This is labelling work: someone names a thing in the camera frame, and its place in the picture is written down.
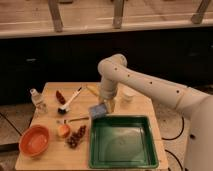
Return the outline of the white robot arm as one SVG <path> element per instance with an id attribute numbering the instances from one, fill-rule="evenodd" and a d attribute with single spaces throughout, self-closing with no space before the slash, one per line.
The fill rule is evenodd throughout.
<path id="1" fill-rule="evenodd" d="M 190 120 L 183 171 L 213 171 L 213 95 L 127 68 L 122 54 L 98 64 L 100 96 L 111 100 L 122 83 Z"/>

